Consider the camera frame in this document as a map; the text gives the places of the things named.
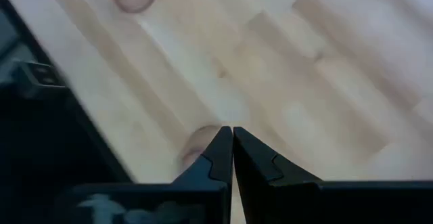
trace black device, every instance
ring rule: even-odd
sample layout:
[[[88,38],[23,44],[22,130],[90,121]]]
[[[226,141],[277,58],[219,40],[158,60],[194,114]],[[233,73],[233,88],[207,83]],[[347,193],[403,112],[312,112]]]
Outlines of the black device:
[[[247,223],[431,222],[433,183],[322,181],[241,127],[223,127],[171,184],[82,185],[55,207],[56,223],[229,223],[231,176]]]
[[[9,0],[0,0],[0,223],[50,223],[55,197],[127,182],[56,67]]]

